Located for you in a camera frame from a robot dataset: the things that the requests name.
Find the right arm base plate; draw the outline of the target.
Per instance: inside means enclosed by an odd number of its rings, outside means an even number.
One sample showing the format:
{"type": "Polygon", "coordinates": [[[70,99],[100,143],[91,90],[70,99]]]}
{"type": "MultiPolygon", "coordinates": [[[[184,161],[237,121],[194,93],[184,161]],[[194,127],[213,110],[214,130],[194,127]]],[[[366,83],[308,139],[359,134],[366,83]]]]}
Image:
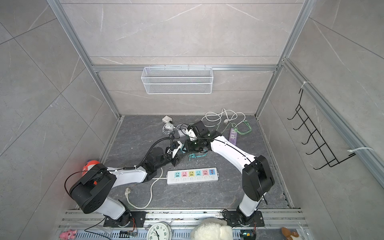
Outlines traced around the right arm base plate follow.
{"type": "Polygon", "coordinates": [[[222,216],[231,227],[264,227],[264,217],[262,212],[255,211],[251,216],[246,217],[242,212],[222,210],[222,216]]]}

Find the white multicolour power strip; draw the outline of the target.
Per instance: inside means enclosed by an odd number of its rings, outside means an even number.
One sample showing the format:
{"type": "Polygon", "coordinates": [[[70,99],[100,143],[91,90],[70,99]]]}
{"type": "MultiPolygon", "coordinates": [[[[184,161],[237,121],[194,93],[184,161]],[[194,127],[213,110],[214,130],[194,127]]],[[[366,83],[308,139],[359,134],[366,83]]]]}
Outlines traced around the white multicolour power strip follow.
{"type": "Polygon", "coordinates": [[[209,183],[217,182],[218,180],[219,174],[217,168],[175,170],[168,171],[167,173],[168,185],[209,183]]]}

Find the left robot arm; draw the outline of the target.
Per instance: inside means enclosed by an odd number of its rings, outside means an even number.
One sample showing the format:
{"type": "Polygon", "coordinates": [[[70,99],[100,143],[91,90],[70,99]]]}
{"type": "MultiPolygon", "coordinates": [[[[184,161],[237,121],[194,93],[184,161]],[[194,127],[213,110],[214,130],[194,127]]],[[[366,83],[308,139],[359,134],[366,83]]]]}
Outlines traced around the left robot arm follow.
{"type": "Polygon", "coordinates": [[[171,163],[174,166],[180,161],[183,144],[171,138],[156,141],[145,154],[143,160],[134,167],[108,168],[96,163],[88,170],[78,171],[82,177],[67,188],[64,188],[71,199],[81,208],[83,213],[100,213],[113,220],[123,222],[128,219],[130,210],[121,201],[109,197],[111,189],[131,183],[145,183],[158,175],[158,170],[171,163]]]}

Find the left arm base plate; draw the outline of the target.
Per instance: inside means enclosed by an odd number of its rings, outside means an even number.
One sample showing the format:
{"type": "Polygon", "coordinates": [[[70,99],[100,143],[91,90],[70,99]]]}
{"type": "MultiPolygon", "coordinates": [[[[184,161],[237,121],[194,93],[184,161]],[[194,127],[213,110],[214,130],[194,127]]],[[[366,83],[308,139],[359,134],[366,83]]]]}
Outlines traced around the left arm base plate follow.
{"type": "Polygon", "coordinates": [[[103,227],[111,228],[133,228],[138,227],[142,228],[146,219],[147,212],[145,211],[133,211],[129,213],[124,213],[117,220],[113,220],[110,217],[107,217],[103,227]]]}

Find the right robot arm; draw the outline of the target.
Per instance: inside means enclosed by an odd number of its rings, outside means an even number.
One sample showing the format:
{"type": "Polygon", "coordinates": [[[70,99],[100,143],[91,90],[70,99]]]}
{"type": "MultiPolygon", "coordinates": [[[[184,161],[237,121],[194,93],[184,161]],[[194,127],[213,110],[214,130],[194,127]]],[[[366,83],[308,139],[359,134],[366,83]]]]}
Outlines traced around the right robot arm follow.
{"type": "Polygon", "coordinates": [[[198,152],[206,148],[225,158],[241,172],[245,195],[237,212],[244,222],[251,219],[265,194],[275,184],[268,160],[262,155],[256,157],[246,153],[218,131],[210,131],[201,121],[188,126],[186,135],[190,139],[184,144],[184,152],[198,152]]]}

